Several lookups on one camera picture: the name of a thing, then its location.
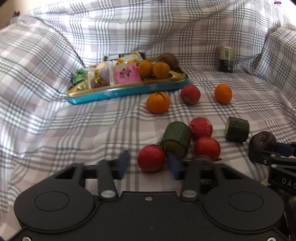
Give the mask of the dark purple passion fruit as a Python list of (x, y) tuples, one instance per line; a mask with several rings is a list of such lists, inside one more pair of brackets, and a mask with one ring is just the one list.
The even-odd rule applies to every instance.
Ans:
[(254, 149), (272, 152), (275, 145), (276, 139), (274, 135), (271, 132), (262, 131), (251, 137), (249, 141), (249, 152)]

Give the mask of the cucumber piece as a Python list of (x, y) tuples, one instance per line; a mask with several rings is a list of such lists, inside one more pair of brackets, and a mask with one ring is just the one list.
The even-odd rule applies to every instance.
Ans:
[(170, 123), (163, 134), (160, 146), (165, 152), (171, 152), (176, 158), (184, 158), (191, 142), (189, 127), (180, 121)]
[(243, 143), (249, 135), (249, 122), (235, 117), (229, 117), (225, 126), (225, 138), (228, 141)]

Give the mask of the red tomato with stem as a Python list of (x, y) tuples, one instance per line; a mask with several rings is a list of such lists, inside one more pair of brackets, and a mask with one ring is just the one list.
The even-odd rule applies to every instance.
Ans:
[(145, 172), (155, 172), (161, 169), (166, 161), (165, 152), (157, 145), (148, 145), (140, 150), (137, 157), (139, 168)]

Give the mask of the orange tangerine on right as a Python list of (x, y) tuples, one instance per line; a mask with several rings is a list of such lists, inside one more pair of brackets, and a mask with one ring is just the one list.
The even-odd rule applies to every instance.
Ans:
[(219, 84), (215, 88), (214, 97), (221, 104), (228, 104), (232, 96), (232, 89), (227, 84)]

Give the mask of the orange tangerine with stem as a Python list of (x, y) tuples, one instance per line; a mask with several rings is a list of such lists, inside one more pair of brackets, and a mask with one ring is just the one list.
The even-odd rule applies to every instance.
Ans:
[(156, 114), (162, 114), (170, 108), (170, 98), (164, 92), (155, 92), (147, 98), (147, 109)]

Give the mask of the red radish near tray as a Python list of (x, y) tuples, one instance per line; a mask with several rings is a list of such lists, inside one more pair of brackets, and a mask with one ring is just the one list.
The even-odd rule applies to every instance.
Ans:
[(192, 84), (184, 86), (180, 93), (180, 98), (182, 102), (187, 105), (197, 104), (201, 97), (200, 90)]

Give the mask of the teal and gold tin tray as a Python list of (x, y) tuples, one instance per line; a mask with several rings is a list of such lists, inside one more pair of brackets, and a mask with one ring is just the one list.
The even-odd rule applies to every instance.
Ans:
[(112, 61), (112, 64), (114, 78), (113, 86), (91, 89), (89, 87), (88, 78), (88, 68), (90, 66), (88, 66), (86, 68), (83, 68), (87, 71), (85, 80), (76, 85), (72, 85), (67, 89), (66, 95), (68, 97), (68, 101), (72, 104), (81, 104), (129, 95), (151, 93), (156, 91), (178, 90), (188, 84), (188, 76), (181, 68), (177, 68), (176, 71), (171, 70), (166, 79), (157, 79), (153, 75), (151, 75), (147, 78), (141, 78), (141, 82), (117, 84), (114, 74), (115, 69), (126, 67), (129, 65), (135, 65), (137, 67), (139, 62), (116, 64), (115, 61)]

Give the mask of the grey plaid sofa cover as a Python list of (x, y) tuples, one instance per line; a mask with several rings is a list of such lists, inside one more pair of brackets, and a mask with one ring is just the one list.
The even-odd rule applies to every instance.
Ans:
[[(234, 50), (232, 73), (219, 71), (219, 48)], [(170, 109), (152, 114), (147, 95), (72, 105), (72, 74), (104, 55), (174, 54), (201, 91), (198, 104), (169, 93)], [(228, 104), (217, 85), (232, 89)], [(295, 6), (273, 1), (61, 1), (18, 17), (1, 30), (1, 237), (19, 230), (17, 196), (73, 162), (95, 164), (128, 150), (130, 167), (116, 182), (124, 191), (174, 191), (180, 182), (161, 170), (144, 173), (137, 154), (157, 144), (173, 121), (205, 117), (221, 145), (221, 161), (257, 180), (247, 144), (225, 140), (227, 118), (295, 141)]]

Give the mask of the brown snack in clear wrapper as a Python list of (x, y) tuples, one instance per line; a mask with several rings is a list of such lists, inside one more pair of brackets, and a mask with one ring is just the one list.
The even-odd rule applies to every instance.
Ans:
[(102, 62), (88, 68), (89, 87), (103, 88), (114, 85), (113, 64), (111, 61)]

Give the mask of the pink snack packet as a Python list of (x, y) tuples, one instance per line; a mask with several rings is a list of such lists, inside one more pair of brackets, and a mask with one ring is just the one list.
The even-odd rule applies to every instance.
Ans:
[(141, 82), (142, 80), (135, 65), (115, 69), (114, 74), (117, 84)]

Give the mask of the green wrapped candy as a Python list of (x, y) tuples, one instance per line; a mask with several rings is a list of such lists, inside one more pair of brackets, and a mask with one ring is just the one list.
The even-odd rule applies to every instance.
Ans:
[(81, 81), (84, 81), (86, 78), (87, 71), (84, 69), (78, 69), (75, 71), (73, 78), (72, 78), (72, 83), (73, 85), (76, 85), (80, 83)]

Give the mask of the right tangerine in tray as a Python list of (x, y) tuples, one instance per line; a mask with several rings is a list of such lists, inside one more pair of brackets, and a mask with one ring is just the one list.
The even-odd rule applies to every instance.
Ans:
[(157, 62), (153, 65), (152, 73), (158, 79), (165, 79), (170, 74), (170, 66), (165, 62)]

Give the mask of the tangerine in tray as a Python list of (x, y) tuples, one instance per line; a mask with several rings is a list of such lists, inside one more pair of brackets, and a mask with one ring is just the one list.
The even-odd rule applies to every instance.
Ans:
[(138, 66), (138, 73), (141, 78), (147, 78), (152, 75), (153, 64), (149, 60), (141, 61)]
[(165, 62), (157, 62), (153, 65), (152, 73), (158, 79), (165, 79), (170, 74), (170, 66)]

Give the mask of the brown kiwi in tray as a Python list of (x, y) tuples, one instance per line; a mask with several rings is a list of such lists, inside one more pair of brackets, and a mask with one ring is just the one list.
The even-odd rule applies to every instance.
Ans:
[(179, 61), (177, 57), (171, 53), (160, 54), (157, 58), (157, 61), (167, 63), (171, 70), (176, 70), (179, 67)]

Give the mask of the yellow white snack packet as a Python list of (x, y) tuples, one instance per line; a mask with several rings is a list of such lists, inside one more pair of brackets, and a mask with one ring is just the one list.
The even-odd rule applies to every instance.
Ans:
[(118, 64), (124, 63), (134, 63), (138, 61), (143, 61), (143, 57), (138, 51), (134, 51), (129, 54), (119, 54), (118, 58), (116, 58)]

